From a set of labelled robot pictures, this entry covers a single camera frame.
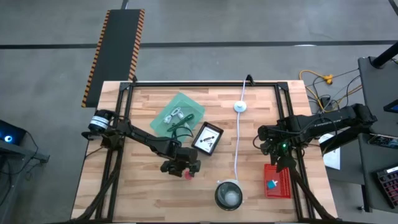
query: white power cable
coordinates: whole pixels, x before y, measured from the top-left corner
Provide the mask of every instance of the white power cable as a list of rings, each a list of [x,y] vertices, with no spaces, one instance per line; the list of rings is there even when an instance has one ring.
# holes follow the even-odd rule
[[[243,101],[243,96],[244,96],[244,87],[246,86],[246,81],[243,80],[243,89],[242,89],[242,95],[241,95],[241,101]],[[238,112],[238,117],[236,118],[236,133],[238,135],[238,138],[236,140],[236,149],[235,149],[235,164],[234,164],[234,171],[235,171],[235,179],[238,180],[238,173],[236,172],[236,163],[238,161],[238,147],[239,147],[239,115],[241,112]]]

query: wooden table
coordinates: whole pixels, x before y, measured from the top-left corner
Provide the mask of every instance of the wooden table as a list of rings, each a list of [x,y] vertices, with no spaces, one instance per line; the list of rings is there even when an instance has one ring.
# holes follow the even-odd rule
[[[311,115],[303,81],[287,81],[294,114]],[[119,82],[104,82],[98,109],[114,110]],[[201,169],[192,180],[161,173],[165,159],[150,149],[127,139],[119,178],[114,222],[288,222],[297,221],[293,199],[269,199],[264,196],[264,164],[270,163],[252,145],[261,125],[276,124],[279,119],[273,88],[247,87],[244,100],[248,109],[240,116],[238,177],[243,187],[244,203],[233,212],[217,207],[214,194],[217,180],[234,178],[236,147],[235,101],[241,87],[135,87],[130,119],[133,125],[155,134],[150,122],[169,101],[182,92],[205,107],[205,115],[193,130],[194,135],[204,121],[222,129],[224,134],[211,157],[199,153]],[[288,114],[282,95],[285,114]],[[89,143],[86,153],[99,148],[100,140]],[[192,139],[183,146],[190,146]],[[103,175],[106,150],[87,158],[72,211],[78,217],[98,193]],[[320,203],[337,216],[325,166],[319,147],[305,149],[305,167],[312,192]],[[305,217],[307,208],[303,193],[300,198]]]

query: concrete floor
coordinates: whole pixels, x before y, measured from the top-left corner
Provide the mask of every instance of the concrete floor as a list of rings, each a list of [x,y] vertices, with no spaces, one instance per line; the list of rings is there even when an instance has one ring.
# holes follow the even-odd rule
[[[106,10],[122,0],[0,0],[0,44],[80,44],[98,40]],[[398,17],[387,0],[131,1],[144,8],[142,42],[390,40]],[[141,49],[140,80],[298,79],[303,69],[337,75],[358,67],[357,58],[386,45],[341,47],[227,47]],[[80,108],[94,49],[0,50],[0,119],[28,129],[45,167],[24,182],[14,223],[61,222],[70,217],[93,109]],[[339,77],[320,94],[334,95],[358,72]],[[313,76],[306,75],[310,84]],[[363,103],[361,92],[351,103]],[[340,218],[395,223],[398,215],[360,213],[358,185],[330,181]]]

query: white paper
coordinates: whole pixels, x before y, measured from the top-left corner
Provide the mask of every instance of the white paper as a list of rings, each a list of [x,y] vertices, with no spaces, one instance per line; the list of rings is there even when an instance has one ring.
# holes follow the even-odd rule
[[[322,135],[319,138],[319,144],[330,139],[331,137],[333,137],[332,134]],[[327,167],[340,170],[340,147],[335,149],[334,151],[326,153],[323,156],[323,162],[325,163],[325,166],[327,166]]]
[[[196,141],[195,146],[210,153],[211,148],[214,146],[219,135],[220,134],[218,132],[209,127],[205,127]]]

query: red basket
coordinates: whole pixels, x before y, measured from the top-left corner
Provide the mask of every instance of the red basket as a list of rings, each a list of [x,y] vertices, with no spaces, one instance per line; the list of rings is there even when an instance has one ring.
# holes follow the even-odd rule
[[[267,183],[271,180],[278,181],[278,183],[273,189],[268,189]],[[284,168],[277,173],[276,166],[264,164],[264,188],[267,198],[292,198],[289,169]]]

